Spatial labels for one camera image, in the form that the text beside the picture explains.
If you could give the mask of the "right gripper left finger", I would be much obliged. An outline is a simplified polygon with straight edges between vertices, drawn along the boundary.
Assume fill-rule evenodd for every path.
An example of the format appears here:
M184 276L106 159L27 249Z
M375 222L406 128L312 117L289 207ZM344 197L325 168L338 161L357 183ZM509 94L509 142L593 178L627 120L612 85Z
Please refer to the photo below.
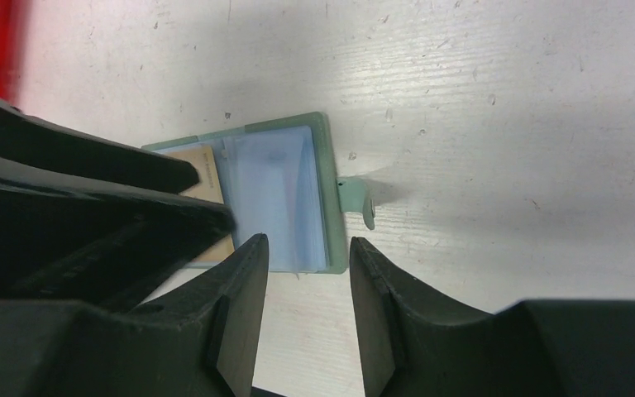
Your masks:
M131 311L149 321L130 396L249 396L269 269L269 238L250 237L227 259Z

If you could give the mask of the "tan gold card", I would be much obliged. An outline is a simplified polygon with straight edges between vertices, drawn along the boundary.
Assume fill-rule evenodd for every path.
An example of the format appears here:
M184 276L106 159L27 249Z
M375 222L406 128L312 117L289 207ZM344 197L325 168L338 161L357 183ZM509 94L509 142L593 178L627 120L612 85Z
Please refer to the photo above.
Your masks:
M222 188L218 178L215 156L211 146L194 146L167 153L167 156L187 161L197 171L199 182L183 192L184 196L213 203L224 203ZM214 244L191 262L192 267L209 268L225 260L235 250L229 235Z

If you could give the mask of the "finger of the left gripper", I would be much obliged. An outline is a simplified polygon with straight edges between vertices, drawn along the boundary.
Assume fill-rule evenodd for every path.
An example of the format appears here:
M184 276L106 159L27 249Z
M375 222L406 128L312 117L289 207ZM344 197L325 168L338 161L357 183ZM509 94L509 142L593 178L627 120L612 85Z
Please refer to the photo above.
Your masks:
M235 226L219 203L0 157L0 299L127 311Z
M0 157L61 174L171 194L200 182L187 161L28 116L1 98Z

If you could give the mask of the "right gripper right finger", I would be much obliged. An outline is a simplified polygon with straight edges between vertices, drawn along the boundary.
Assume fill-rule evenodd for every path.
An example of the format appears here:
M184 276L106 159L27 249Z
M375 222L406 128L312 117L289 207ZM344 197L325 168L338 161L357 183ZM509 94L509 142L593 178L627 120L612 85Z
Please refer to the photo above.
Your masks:
M368 396L519 396L517 306L486 313L395 265L364 237L350 244L351 297Z

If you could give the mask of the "green card holder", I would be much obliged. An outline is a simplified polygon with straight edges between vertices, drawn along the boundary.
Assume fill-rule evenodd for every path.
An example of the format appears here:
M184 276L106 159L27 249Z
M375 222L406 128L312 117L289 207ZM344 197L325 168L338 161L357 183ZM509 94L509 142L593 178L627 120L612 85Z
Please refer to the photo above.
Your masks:
M145 145L163 155L207 152L201 180L234 213L232 244L269 238L272 272L341 274L348 267L344 213L375 227L374 201L359 177L340 177L326 113L309 112ZM209 171L217 172L211 176Z

